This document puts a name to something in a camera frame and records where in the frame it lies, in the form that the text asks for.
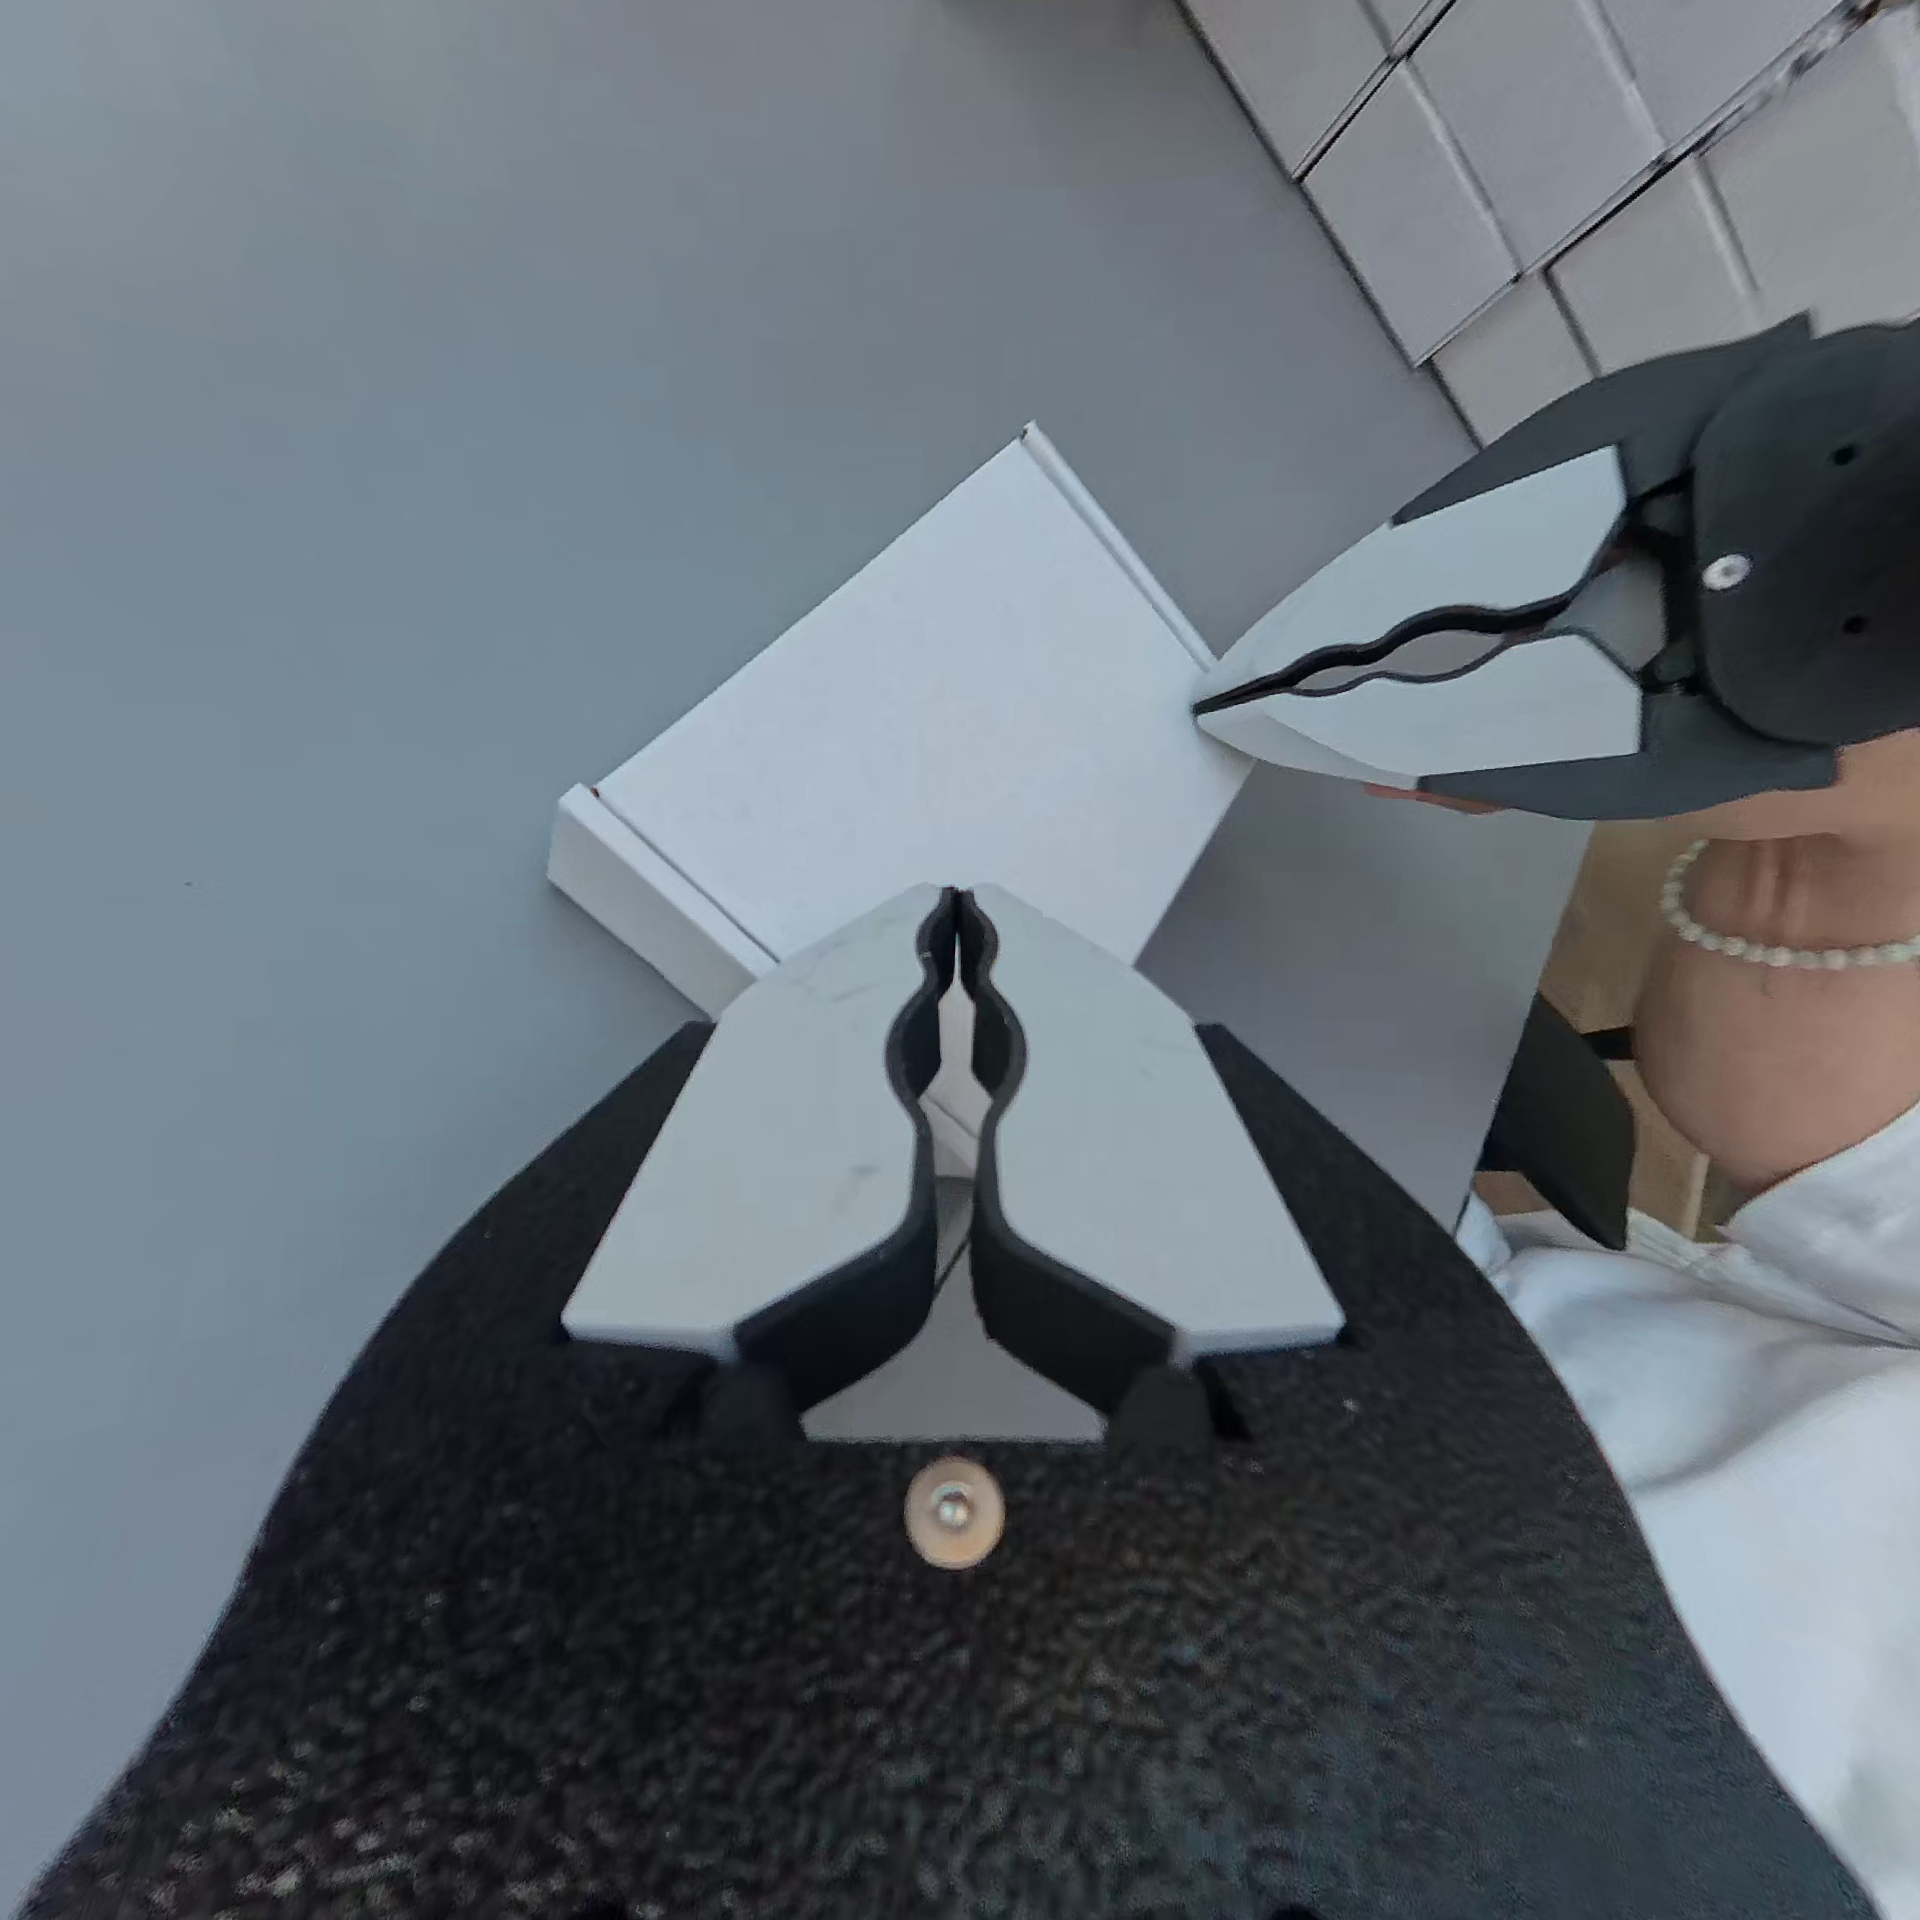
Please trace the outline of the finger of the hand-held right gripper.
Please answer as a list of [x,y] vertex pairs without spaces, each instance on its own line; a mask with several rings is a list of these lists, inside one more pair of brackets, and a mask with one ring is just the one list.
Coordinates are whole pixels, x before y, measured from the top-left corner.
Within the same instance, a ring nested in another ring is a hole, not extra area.
[[1326,662],[1374,664],[1422,632],[1507,632],[1575,598],[1625,518],[1618,445],[1585,449],[1335,556],[1199,678],[1198,701],[1254,701]]
[[1198,713],[1222,744],[1359,783],[1618,758],[1641,744],[1641,685],[1585,632],[1516,640],[1439,678],[1370,674]]

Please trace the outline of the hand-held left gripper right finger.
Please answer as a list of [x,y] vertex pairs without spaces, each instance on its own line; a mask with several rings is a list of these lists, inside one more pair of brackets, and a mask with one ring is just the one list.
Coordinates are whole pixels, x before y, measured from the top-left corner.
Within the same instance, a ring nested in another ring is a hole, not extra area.
[[956,946],[989,1096],[988,1337],[1105,1420],[1143,1377],[1335,1341],[1346,1314],[1182,1008],[997,884],[956,897]]

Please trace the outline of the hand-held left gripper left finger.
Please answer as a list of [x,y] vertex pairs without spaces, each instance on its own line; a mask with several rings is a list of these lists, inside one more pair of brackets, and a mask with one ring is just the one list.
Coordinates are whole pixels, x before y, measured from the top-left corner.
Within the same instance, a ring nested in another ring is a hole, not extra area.
[[567,1297],[571,1338],[759,1368],[811,1410],[921,1332],[954,944],[956,892],[921,881],[731,1000]]

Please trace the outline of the white cardboard box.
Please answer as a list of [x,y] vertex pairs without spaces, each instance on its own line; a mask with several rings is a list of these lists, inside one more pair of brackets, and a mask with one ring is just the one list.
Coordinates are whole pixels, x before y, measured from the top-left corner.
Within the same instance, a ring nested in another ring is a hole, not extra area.
[[1252,762],[1214,654],[1038,422],[637,753],[547,878],[705,1016],[915,881],[1135,964]]

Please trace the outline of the person's right forearm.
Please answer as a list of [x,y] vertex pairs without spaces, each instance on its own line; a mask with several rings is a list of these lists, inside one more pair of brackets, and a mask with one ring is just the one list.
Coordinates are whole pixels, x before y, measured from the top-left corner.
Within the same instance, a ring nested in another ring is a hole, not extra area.
[[1734,951],[1669,926],[1635,1028],[1652,1106],[1742,1197],[1917,1101],[1916,959],[1774,966],[1753,940]]

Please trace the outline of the person's right hand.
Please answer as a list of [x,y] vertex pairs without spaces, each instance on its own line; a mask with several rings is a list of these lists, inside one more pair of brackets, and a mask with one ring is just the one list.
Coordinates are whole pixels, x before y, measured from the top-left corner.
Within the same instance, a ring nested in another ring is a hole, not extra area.
[[1703,845],[1693,914],[1796,949],[1916,933],[1916,734],[1841,757],[1835,783],[1766,791],[1660,820]]

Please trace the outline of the wood and black chair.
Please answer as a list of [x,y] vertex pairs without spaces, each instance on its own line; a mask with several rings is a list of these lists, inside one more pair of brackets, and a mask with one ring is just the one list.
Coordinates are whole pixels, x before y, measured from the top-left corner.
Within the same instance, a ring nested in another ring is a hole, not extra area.
[[1631,1216],[1706,1239],[1721,1196],[1710,1160],[1652,1109],[1629,1030],[1684,845],[1662,822],[1593,830],[1474,1175],[1495,1212],[1553,1212],[1617,1253]]

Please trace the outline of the stack of white boxes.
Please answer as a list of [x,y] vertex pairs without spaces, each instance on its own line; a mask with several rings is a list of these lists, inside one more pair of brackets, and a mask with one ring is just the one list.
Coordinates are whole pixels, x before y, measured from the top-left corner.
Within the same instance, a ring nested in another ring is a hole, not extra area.
[[1604,373],[1917,311],[1917,4],[1191,2],[1476,440]]

